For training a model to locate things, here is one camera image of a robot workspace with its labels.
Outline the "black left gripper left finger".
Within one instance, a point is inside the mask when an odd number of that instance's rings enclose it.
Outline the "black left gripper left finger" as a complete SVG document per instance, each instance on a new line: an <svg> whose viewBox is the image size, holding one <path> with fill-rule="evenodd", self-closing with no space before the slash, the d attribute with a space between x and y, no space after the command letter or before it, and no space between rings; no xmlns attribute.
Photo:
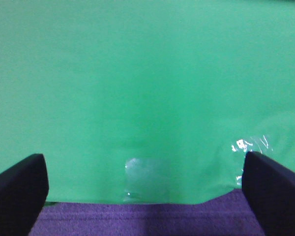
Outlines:
<svg viewBox="0 0 295 236"><path fill-rule="evenodd" d="M43 154L32 154L0 174L0 236L27 236L49 193Z"/></svg>

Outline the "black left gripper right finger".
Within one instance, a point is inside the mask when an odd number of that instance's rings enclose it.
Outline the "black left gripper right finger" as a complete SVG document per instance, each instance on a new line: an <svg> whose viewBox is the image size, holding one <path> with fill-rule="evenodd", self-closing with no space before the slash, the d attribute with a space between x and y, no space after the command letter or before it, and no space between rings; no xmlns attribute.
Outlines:
<svg viewBox="0 0 295 236"><path fill-rule="evenodd" d="M256 151L246 153L242 191L267 236L295 236L295 172Z"/></svg>

